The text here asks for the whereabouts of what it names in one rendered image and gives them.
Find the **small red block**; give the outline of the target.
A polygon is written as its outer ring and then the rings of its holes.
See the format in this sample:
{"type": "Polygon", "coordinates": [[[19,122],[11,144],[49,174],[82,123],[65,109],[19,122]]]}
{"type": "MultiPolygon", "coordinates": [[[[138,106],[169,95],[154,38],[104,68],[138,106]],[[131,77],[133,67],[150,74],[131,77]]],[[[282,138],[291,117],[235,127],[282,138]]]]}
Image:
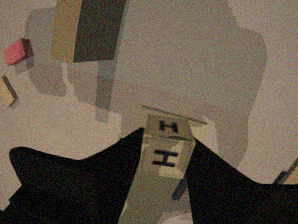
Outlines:
{"type": "Polygon", "coordinates": [[[4,57],[7,60],[7,65],[20,64],[20,61],[28,59],[28,39],[19,39],[15,44],[9,45],[8,48],[4,49],[4,57]]]}

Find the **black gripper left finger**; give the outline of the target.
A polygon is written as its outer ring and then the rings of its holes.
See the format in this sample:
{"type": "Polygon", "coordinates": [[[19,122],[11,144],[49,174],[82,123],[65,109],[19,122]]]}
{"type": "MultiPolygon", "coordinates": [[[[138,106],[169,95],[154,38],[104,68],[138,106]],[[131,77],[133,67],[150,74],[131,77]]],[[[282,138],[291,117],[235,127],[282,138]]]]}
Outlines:
{"type": "Polygon", "coordinates": [[[8,155],[21,185],[85,205],[92,224],[117,224],[140,164],[144,133],[137,129],[85,160],[27,147],[11,148],[8,155]]]}

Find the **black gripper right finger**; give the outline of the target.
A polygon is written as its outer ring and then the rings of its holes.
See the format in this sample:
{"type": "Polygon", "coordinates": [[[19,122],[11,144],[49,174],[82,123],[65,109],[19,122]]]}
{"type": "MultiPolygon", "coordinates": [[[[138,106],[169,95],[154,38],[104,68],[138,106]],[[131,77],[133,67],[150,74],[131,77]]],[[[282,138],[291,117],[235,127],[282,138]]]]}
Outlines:
{"type": "Polygon", "coordinates": [[[254,224],[271,209],[298,206],[298,184],[259,184],[196,140],[186,181],[193,224],[254,224]]]}

